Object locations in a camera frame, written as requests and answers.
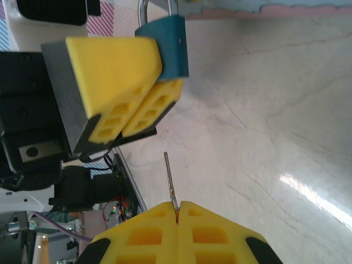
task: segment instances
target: black cable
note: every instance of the black cable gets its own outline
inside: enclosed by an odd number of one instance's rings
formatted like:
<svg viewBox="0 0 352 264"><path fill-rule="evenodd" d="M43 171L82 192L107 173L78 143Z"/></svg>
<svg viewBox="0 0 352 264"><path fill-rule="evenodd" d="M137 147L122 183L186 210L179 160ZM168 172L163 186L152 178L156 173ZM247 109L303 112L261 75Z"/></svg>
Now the black cable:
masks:
<svg viewBox="0 0 352 264"><path fill-rule="evenodd" d="M137 215L138 215L138 200L136 199L136 201L133 203L131 217L135 217Z"/></svg>
<svg viewBox="0 0 352 264"><path fill-rule="evenodd" d="M107 155L109 155L110 151L112 150L112 147L110 147L103 156L101 157L97 157L97 158L91 158L89 156L83 156L81 155L79 157L79 160L83 163L91 163L91 162L97 162L99 160L101 160L102 158L106 157Z"/></svg>
<svg viewBox="0 0 352 264"><path fill-rule="evenodd" d="M111 164L111 166L113 167L113 166L114 166L114 162L112 161L110 155L107 155L107 156L106 156L106 159L108 159L108 160L110 161L110 164Z"/></svg>
<svg viewBox="0 0 352 264"><path fill-rule="evenodd" d="M104 157L105 164L108 166L108 168L112 169L112 164L110 163L107 157L108 156Z"/></svg>
<svg viewBox="0 0 352 264"><path fill-rule="evenodd" d="M91 167L85 167L86 169L90 169L91 171L109 171L111 170L110 168L91 168Z"/></svg>

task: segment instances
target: rectangular cutout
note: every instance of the rectangular cutout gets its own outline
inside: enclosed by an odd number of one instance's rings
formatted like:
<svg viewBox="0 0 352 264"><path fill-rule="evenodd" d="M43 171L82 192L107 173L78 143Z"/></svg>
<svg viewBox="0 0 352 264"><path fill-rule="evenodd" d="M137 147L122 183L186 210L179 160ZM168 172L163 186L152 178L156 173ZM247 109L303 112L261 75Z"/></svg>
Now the rectangular cutout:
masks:
<svg viewBox="0 0 352 264"><path fill-rule="evenodd" d="M121 256L118 257L115 264L155 264L156 256Z"/></svg>
<svg viewBox="0 0 352 264"><path fill-rule="evenodd" d="M161 245L163 229L160 227L136 228L130 233L127 246Z"/></svg>
<svg viewBox="0 0 352 264"><path fill-rule="evenodd" d="M160 211L160 212L153 214L152 217L161 218L161 217L165 217L165 215L166 215L166 213L164 211Z"/></svg>
<svg viewBox="0 0 352 264"><path fill-rule="evenodd" d="M167 95L160 96L158 98L158 100L155 101L154 106L155 107L163 107L163 106L165 106L167 100L168 100Z"/></svg>
<svg viewBox="0 0 352 264"><path fill-rule="evenodd" d="M135 90L133 93L134 93L135 95L141 95L141 94L143 93L143 87L141 87L141 88Z"/></svg>
<svg viewBox="0 0 352 264"><path fill-rule="evenodd" d="M153 118L155 117L157 112L155 110L149 110L148 112L145 113L144 117L145 118Z"/></svg>
<svg viewBox="0 0 352 264"><path fill-rule="evenodd" d="M229 244L225 231L219 227L193 227L192 237L193 243Z"/></svg>
<svg viewBox="0 0 352 264"><path fill-rule="evenodd" d="M136 130L144 128L146 124L147 124L147 121L139 121L139 123L136 125Z"/></svg>
<svg viewBox="0 0 352 264"><path fill-rule="evenodd" d="M112 109L111 114L114 116L123 115L123 114L127 114L129 112L129 110L130 110L129 103L121 103Z"/></svg>
<svg viewBox="0 0 352 264"><path fill-rule="evenodd" d="M195 252L196 264L236 264L235 256L231 252Z"/></svg>
<svg viewBox="0 0 352 264"><path fill-rule="evenodd" d="M188 211L188 215L189 215L189 216L203 216L202 213L200 213L200 212L198 212L198 211L196 211L196 210L194 210L194 209L190 209L190 210Z"/></svg>
<svg viewBox="0 0 352 264"><path fill-rule="evenodd" d="M113 133L112 129L105 129L105 130L99 131L98 136L101 138L106 138L108 136L111 136L112 133Z"/></svg>
<svg viewBox="0 0 352 264"><path fill-rule="evenodd" d="M122 121L122 117L110 118L105 121L104 127L113 127L115 125L120 125Z"/></svg>

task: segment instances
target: pink wall trim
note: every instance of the pink wall trim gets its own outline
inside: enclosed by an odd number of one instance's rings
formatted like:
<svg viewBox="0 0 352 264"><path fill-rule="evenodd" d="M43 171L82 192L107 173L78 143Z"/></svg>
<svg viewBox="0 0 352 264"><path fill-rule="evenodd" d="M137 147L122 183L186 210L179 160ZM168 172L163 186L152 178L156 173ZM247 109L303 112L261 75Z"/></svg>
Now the pink wall trim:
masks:
<svg viewBox="0 0 352 264"><path fill-rule="evenodd" d="M264 5L259 12L250 13L244 10L230 11L227 9L204 9L201 14L192 14L187 19L257 19L257 18L292 18L292 17L317 17L325 15L352 14L352 6L335 7L323 5L320 7L307 7L297 5L288 7L280 4Z"/></svg>

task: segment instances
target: red wire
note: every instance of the red wire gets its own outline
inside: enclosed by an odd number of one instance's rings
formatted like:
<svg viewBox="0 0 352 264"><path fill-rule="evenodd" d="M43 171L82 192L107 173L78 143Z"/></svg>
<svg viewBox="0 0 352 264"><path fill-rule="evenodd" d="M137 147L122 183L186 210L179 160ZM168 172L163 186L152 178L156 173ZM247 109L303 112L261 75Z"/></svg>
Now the red wire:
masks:
<svg viewBox="0 0 352 264"><path fill-rule="evenodd" d="M125 197L123 197L123 196L121 197L121 203L124 208L128 207L128 204L125 202Z"/></svg>
<svg viewBox="0 0 352 264"><path fill-rule="evenodd" d="M103 217L103 220L104 220L105 223L108 223L108 222L109 222L109 220L106 219L105 216L104 216L104 212L105 212L106 207L107 207L111 202L117 201L117 200L121 200L121 199L123 200L123 197L122 197L122 198L121 198L121 197L115 197L115 198L111 199L110 201L108 201L108 202L104 205L104 208L103 208L103 211L101 212L101 214L102 214L102 217Z"/></svg>
<svg viewBox="0 0 352 264"><path fill-rule="evenodd" d="M125 222L126 221L126 203L125 203L125 199L123 196L121 199L121 204L122 204L122 209L123 209L123 222Z"/></svg>

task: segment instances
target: teal padlock body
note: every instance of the teal padlock body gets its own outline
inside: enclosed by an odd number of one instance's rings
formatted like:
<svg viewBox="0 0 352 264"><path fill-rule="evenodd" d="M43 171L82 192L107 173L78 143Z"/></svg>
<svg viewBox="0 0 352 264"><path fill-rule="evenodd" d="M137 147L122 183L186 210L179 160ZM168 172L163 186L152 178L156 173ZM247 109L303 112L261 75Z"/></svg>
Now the teal padlock body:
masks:
<svg viewBox="0 0 352 264"><path fill-rule="evenodd" d="M189 77L185 18L171 15L147 23L135 36L155 39L163 64L158 81Z"/></svg>

